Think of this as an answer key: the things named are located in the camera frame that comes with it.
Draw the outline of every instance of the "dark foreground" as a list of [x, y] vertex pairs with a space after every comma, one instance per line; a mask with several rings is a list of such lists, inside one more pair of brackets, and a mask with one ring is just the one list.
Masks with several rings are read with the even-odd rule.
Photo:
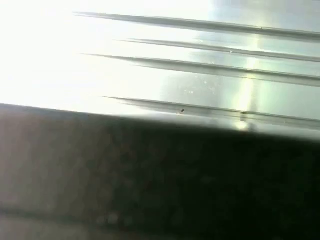
[[0, 239], [314, 240], [320, 144], [0, 106]]

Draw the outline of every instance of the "shiny metal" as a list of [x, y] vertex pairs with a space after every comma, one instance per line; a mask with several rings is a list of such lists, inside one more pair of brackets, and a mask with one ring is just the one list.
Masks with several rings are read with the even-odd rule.
[[320, 138], [320, 1], [93, 0], [56, 16], [54, 34], [3, 49], [1, 103]]

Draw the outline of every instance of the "metal surface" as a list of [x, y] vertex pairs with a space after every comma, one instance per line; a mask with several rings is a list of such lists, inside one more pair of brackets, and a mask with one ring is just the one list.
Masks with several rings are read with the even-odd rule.
[[5, 48], [0, 102], [320, 136], [319, 1], [94, 0], [54, 17]]

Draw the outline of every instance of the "dark surface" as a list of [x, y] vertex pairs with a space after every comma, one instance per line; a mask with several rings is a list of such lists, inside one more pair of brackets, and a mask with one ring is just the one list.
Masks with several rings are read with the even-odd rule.
[[0, 136], [0, 238], [320, 236], [317, 143], [5, 105]]

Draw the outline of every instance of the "horizontal groove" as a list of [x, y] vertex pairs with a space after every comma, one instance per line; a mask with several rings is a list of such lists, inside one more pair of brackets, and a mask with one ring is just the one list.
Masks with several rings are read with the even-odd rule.
[[219, 75], [216, 71], [222, 71], [221, 75], [229, 77], [241, 77], [239, 74], [257, 74], [255, 80], [263, 80], [269, 82], [280, 82], [287, 84], [304, 85], [311, 87], [320, 87], [320, 77], [289, 74], [275, 71], [262, 71], [252, 70], [238, 67], [221, 66], [217, 64], [204, 64], [187, 61], [176, 61], [176, 60], [163, 60], [155, 58], [140, 58], [140, 57], [128, 57], [128, 56], [115, 56], [115, 55], [104, 55], [104, 54], [92, 54], [92, 53], [81, 53], [82, 55], [102, 57], [115, 60], [124, 60], [129, 62], [141, 64], [142, 67], [173, 70], [187, 73], [207, 74], [207, 75]]
[[155, 110], [166, 113], [173, 114], [182, 114], [183, 110], [184, 115], [192, 115], [199, 117], [222, 117], [222, 118], [231, 118], [238, 119], [244, 123], [254, 122], [264, 122], [264, 123], [274, 123], [274, 124], [283, 124], [285, 122], [286, 126], [299, 127], [304, 129], [317, 129], [320, 130], [320, 120], [314, 119], [305, 119], [298, 117], [287, 117], [281, 115], [271, 115], [263, 114], [257, 112], [243, 112], [231, 109], [223, 108], [214, 108], [214, 107], [204, 107], [204, 106], [194, 106], [180, 103], [171, 103], [171, 102], [156, 102], [148, 100], [139, 100], [139, 99], [129, 99], [129, 98], [119, 98], [119, 97], [106, 97], [101, 96], [107, 99], [114, 99], [120, 101], [125, 105], [137, 106], [139, 108], [146, 108], [148, 110]]
[[135, 39], [135, 38], [130, 40], [118, 40], [118, 41], [161, 45], [161, 46], [173, 46], [173, 47], [188, 48], [188, 49], [209, 50], [209, 51], [234, 53], [234, 54], [258, 56], [258, 57], [289, 59], [289, 60], [299, 60], [299, 61], [320, 63], [320, 57], [294, 55], [294, 54], [268, 52], [268, 51], [251, 51], [251, 50], [243, 50], [243, 49], [237, 49], [237, 48], [231, 48], [231, 47], [209, 46], [205, 44], [195, 44], [195, 43], [178, 42], [178, 41], [144, 40], [144, 39]]
[[200, 31], [227, 31], [227, 32], [238, 32], [238, 33], [250, 33], [267, 36], [278, 36], [282, 38], [290, 39], [301, 39], [304, 41], [317, 41], [320, 42], [319, 32], [310, 31], [298, 31], [298, 30], [287, 30], [279, 28], [268, 28], [260, 26], [240, 25], [221, 23], [213, 21], [199, 21], [190, 19], [179, 19], [179, 18], [164, 18], [164, 17], [149, 17], [149, 16], [131, 16], [131, 15], [120, 15], [120, 14], [108, 14], [108, 13], [97, 13], [97, 12], [73, 12], [75, 16], [99, 18], [126, 21], [133, 23], [150, 24], [157, 26], [165, 26], [171, 28], [182, 28], [182, 29], [193, 29]]

